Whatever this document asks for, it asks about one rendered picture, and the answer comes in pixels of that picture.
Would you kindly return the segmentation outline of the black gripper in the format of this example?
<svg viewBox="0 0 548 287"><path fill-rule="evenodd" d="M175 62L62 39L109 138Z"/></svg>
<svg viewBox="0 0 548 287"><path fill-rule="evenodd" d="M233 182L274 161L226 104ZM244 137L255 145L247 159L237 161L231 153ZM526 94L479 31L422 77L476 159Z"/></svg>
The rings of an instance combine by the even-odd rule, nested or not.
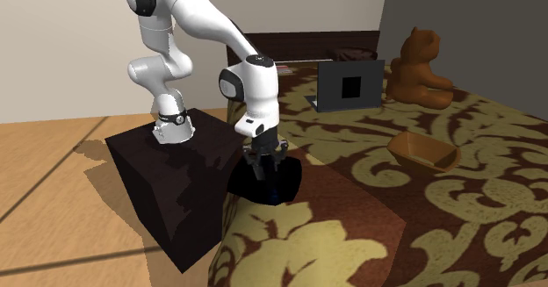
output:
<svg viewBox="0 0 548 287"><path fill-rule="evenodd" d="M247 164L253 169L257 180L264 180L264 170L261 162L262 154L270 154L273 161L273 168L278 172L278 166L286 157L288 141L278 141L278 129L272 127L252 139L251 145L242 147L243 157Z"/></svg>

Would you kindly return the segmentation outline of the black round object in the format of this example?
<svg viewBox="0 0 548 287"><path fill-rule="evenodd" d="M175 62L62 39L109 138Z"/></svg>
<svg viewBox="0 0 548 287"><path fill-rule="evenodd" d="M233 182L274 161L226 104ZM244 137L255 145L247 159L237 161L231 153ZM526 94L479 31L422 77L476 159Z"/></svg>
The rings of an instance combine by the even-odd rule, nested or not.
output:
<svg viewBox="0 0 548 287"><path fill-rule="evenodd" d="M286 157L276 169L272 155L263 155L260 162L262 179L258 180L253 166L241 158L229 177L227 191L257 204L291 202L299 191L302 179L300 160Z"/></svg>

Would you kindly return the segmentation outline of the dark robot stand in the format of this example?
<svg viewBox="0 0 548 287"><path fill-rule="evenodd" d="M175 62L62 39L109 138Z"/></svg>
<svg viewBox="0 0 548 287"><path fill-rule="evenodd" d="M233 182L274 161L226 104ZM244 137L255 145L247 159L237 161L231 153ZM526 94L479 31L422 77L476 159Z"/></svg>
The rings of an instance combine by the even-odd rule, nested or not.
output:
<svg viewBox="0 0 548 287"><path fill-rule="evenodd" d="M227 181L244 140L214 116L189 115L196 131L181 144L159 144L153 124L105 141L140 222L182 272L221 239Z"/></svg>

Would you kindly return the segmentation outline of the grey open laptop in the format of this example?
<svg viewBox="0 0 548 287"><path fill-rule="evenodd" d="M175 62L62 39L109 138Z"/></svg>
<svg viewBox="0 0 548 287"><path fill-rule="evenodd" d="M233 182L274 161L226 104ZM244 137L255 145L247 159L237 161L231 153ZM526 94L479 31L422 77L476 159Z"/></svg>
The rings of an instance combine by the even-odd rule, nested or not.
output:
<svg viewBox="0 0 548 287"><path fill-rule="evenodd" d="M379 108L385 61L321 61L315 96L305 99L318 112Z"/></svg>

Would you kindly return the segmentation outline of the dark brown pillow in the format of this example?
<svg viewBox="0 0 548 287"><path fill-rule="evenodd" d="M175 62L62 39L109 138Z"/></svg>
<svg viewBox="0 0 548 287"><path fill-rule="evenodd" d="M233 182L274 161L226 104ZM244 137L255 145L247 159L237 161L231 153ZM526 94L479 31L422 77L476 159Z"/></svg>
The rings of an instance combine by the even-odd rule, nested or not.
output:
<svg viewBox="0 0 548 287"><path fill-rule="evenodd" d="M333 61L375 61L378 54L364 47L341 47L334 49L331 54Z"/></svg>

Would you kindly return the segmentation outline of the brown wooden bowl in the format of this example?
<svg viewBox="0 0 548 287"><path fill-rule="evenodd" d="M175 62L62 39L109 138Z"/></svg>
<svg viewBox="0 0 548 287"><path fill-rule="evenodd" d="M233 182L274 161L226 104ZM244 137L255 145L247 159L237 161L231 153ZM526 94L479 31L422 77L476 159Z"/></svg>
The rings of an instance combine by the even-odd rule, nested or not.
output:
<svg viewBox="0 0 548 287"><path fill-rule="evenodd" d="M461 159L458 147L409 131L392 137L386 149L402 167L424 175L447 173Z"/></svg>

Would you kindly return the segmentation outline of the brown teddy bear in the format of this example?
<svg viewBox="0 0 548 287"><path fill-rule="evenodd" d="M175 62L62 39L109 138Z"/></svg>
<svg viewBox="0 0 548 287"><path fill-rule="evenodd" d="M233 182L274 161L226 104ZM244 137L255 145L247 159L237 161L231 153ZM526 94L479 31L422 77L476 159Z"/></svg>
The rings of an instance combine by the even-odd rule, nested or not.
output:
<svg viewBox="0 0 548 287"><path fill-rule="evenodd" d="M439 54L440 37L432 30L414 27L404 41L400 56L391 62L386 99L442 110L453 99L453 83L432 72L430 62Z"/></svg>

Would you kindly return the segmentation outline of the bed with patterned brown cover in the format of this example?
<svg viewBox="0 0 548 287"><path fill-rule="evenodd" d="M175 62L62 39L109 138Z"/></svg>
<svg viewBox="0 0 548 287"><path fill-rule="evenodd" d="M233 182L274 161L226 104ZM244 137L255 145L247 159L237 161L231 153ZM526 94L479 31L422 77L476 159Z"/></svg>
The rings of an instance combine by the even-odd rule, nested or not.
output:
<svg viewBox="0 0 548 287"><path fill-rule="evenodd" d="M460 89L441 111L319 113L316 80L310 63L280 79L298 195L227 198L207 287L548 287L548 121ZM386 146L405 131L458 147L459 164L402 167Z"/></svg>

